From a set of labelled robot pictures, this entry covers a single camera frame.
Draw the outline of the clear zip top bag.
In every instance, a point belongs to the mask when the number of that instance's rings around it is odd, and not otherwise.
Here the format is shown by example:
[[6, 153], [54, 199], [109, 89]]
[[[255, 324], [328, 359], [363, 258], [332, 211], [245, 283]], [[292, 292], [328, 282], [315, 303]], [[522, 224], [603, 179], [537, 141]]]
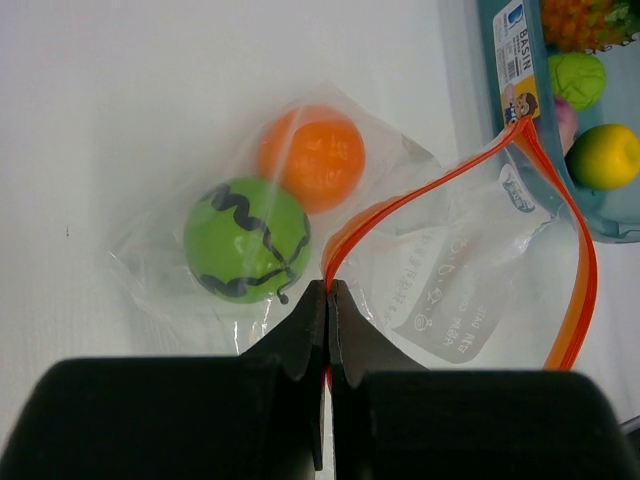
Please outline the clear zip top bag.
[[[287, 304], [223, 300], [187, 264], [189, 210], [237, 177], [282, 188], [258, 173], [258, 148], [274, 120], [304, 105], [352, 119], [366, 149], [363, 175], [337, 207], [303, 209], [311, 256]], [[595, 248], [531, 116], [477, 153], [442, 162], [325, 84], [237, 122], [218, 139], [214, 158], [182, 167], [165, 193], [116, 231], [109, 249], [114, 276], [185, 351], [241, 354], [293, 310], [310, 282], [342, 281], [363, 317], [426, 367], [574, 366], [595, 308]]]

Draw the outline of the orange toy pineapple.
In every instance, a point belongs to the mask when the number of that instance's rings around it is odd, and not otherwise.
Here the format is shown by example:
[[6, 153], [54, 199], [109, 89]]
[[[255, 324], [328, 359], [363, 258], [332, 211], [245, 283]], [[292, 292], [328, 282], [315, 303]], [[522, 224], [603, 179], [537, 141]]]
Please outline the orange toy pineapple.
[[546, 0], [540, 13], [546, 46], [563, 53], [606, 52], [639, 35], [636, 0]]

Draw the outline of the purple toy onion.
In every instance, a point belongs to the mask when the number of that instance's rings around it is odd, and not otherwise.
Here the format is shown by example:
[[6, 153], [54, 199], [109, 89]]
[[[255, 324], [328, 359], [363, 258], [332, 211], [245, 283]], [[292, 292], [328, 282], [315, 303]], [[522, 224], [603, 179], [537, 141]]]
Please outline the purple toy onion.
[[571, 104], [559, 95], [554, 96], [554, 107], [563, 156], [566, 156], [578, 137], [578, 117]]

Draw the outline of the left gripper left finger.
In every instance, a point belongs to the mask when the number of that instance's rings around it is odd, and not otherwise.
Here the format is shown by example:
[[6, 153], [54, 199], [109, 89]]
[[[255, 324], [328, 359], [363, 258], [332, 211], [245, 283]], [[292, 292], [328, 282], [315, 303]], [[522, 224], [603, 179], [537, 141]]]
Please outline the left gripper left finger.
[[327, 296], [239, 356], [81, 358], [36, 384], [5, 479], [311, 479], [323, 467]]

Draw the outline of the yellow toy lemon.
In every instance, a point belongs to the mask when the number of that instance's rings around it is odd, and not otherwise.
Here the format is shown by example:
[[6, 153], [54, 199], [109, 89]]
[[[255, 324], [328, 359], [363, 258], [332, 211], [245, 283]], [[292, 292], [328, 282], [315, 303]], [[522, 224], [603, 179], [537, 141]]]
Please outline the yellow toy lemon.
[[639, 174], [639, 138], [621, 124], [592, 127], [575, 141], [566, 163], [571, 178], [583, 187], [620, 189]]

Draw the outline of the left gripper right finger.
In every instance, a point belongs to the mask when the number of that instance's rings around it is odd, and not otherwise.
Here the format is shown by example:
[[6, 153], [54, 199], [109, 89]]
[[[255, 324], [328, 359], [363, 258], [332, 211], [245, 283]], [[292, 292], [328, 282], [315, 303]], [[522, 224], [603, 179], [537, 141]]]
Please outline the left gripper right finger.
[[639, 462], [588, 377], [429, 370], [327, 290], [339, 479], [635, 479]]

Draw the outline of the green toy apple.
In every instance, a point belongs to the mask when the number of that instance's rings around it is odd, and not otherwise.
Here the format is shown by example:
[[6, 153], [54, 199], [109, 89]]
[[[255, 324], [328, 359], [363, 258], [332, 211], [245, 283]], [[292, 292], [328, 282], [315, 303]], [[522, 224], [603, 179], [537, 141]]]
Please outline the green toy apple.
[[592, 54], [562, 53], [548, 57], [552, 90], [577, 112], [594, 105], [607, 84], [604, 64]]

